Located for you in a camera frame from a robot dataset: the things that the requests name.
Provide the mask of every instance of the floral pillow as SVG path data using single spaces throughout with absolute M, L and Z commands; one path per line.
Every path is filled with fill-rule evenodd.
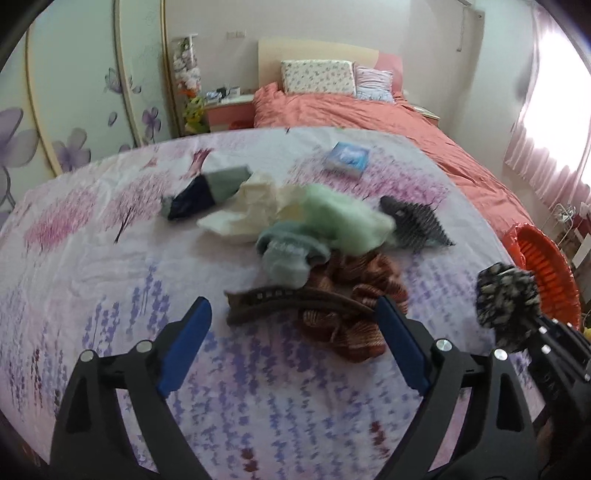
M 355 95 L 353 64 L 346 60 L 283 60 L 285 93 Z
M 355 64 L 357 98 L 394 103 L 392 97 L 392 72 L 370 69 Z

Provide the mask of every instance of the pink nightstand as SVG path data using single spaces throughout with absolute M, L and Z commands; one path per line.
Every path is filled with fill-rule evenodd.
M 254 95 L 240 95 L 226 98 L 221 103 L 205 107 L 207 123 L 212 132 L 228 130 L 231 123 L 253 123 L 255 107 L 252 103 Z

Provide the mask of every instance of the white cloth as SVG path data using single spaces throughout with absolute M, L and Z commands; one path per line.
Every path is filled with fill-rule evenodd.
M 302 188 L 275 185 L 267 173 L 254 174 L 222 210 L 210 213 L 197 225 L 232 243 L 256 242 L 258 236 L 280 220 L 301 221 Z

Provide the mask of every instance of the headboard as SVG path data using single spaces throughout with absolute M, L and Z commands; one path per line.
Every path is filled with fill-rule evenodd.
M 271 82 L 281 85 L 282 60 L 349 60 L 365 67 L 390 70 L 394 75 L 394 89 L 402 89 L 402 59 L 371 48 L 344 43 L 294 38 L 262 38 L 258 42 L 259 87 Z

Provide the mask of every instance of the nightstand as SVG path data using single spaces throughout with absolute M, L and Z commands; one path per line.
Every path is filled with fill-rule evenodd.
M 426 108 L 423 108 L 422 106 L 418 106 L 418 105 L 411 105 L 411 106 L 414 108 L 414 110 L 416 112 L 420 113 L 430 123 L 432 123 L 436 127 L 439 127 L 439 120 L 441 120 L 441 118 L 439 116 L 435 115 L 433 112 L 430 112 Z
M 234 122 L 252 124 L 255 119 L 254 95 L 224 98 L 220 103 L 206 105 L 205 115 L 212 132 L 228 130 Z

